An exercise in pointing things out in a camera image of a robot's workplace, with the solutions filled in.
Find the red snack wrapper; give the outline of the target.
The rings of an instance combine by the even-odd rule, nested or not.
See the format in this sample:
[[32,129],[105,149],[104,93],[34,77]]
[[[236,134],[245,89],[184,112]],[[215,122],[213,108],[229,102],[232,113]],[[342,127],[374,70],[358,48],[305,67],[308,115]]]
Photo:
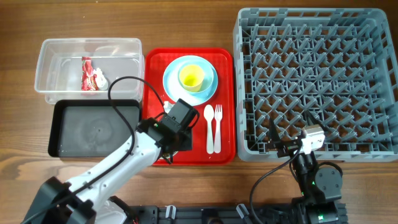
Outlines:
[[96,84],[96,75],[90,57],[82,57],[82,76],[81,76],[81,90],[82,91],[96,91],[99,90]]

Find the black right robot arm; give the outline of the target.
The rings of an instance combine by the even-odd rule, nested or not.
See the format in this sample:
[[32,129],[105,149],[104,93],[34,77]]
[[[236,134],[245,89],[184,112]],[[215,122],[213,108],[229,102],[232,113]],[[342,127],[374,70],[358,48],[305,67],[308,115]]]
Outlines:
[[279,137],[273,119],[269,121],[268,149],[276,149],[277,157],[289,157],[289,166],[298,182],[301,197],[294,198],[281,215],[287,223],[347,223],[342,198],[343,171],[333,162],[318,162],[315,151],[324,145],[326,127],[309,111],[304,113],[307,125],[293,140]]

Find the white tissue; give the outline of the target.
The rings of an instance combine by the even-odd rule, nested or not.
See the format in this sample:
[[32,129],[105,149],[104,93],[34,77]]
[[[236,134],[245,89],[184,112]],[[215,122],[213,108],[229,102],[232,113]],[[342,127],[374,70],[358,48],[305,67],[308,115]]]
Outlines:
[[93,72],[96,86],[99,90],[105,91],[108,89],[108,81],[106,77],[103,75],[103,72],[100,68],[96,68]]

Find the green bowl with food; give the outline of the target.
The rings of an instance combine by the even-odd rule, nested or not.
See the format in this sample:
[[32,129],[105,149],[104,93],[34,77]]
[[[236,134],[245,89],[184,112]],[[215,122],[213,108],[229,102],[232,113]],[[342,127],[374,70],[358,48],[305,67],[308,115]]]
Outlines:
[[177,151],[172,151],[172,152],[163,152],[163,154],[166,154],[166,153],[169,153],[169,154],[172,154],[173,155],[173,157],[178,153]]

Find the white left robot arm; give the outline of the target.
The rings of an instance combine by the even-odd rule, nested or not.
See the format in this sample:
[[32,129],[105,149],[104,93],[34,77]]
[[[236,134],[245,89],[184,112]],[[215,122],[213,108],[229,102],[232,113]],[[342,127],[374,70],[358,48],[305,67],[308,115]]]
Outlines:
[[52,177],[40,186],[24,223],[124,223],[128,213],[111,196],[132,176],[173,155],[188,141],[190,118],[163,114],[144,119],[117,150],[90,170],[62,183]]

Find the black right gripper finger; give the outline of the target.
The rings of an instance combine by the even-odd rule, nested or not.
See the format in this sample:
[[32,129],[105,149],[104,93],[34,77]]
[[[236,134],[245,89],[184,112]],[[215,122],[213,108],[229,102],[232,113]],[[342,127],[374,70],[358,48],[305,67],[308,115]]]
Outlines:
[[273,142],[280,141],[279,133],[272,118],[269,120],[269,139]]
[[326,127],[324,127],[324,125],[322,124],[321,121],[319,121],[318,119],[316,119],[311,112],[306,111],[306,122],[309,126],[313,126],[313,125],[319,125],[319,127],[322,128],[322,130],[326,131]]

